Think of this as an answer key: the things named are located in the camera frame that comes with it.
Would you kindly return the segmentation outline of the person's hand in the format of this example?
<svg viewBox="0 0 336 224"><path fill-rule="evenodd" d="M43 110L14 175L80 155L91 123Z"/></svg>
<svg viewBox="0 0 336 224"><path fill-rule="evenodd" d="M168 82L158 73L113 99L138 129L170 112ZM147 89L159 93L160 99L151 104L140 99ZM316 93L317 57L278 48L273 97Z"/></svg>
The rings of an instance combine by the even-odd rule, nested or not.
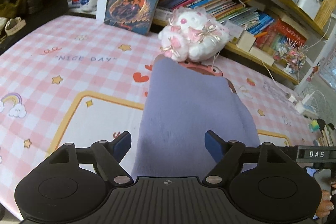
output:
<svg viewBox="0 0 336 224"><path fill-rule="evenodd" d="M334 204L331 202L331 198L332 195L330 191L322 190L321 202L317 211L315 212L315 215L318 218L326 217L332 210L334 210Z"/></svg>

